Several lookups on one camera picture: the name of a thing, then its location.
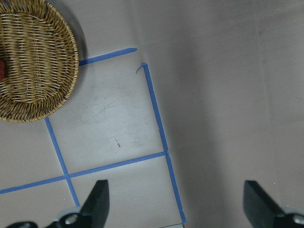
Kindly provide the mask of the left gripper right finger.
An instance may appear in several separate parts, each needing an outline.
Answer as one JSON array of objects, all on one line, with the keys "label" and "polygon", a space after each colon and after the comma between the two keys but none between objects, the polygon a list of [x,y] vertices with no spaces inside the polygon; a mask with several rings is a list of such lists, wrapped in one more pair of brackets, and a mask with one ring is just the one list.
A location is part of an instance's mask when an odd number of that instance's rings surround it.
[{"label": "left gripper right finger", "polygon": [[286,213],[255,180],[246,180],[243,211],[254,228],[302,228],[304,216]]}]

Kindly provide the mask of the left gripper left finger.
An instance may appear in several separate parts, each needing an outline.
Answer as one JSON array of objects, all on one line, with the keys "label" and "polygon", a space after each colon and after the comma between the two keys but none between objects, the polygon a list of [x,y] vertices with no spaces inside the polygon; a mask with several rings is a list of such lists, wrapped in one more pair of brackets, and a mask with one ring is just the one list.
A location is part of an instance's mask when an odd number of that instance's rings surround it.
[{"label": "left gripper left finger", "polygon": [[49,228],[103,228],[110,210],[109,184],[98,180],[78,212],[70,212],[48,225]]}]

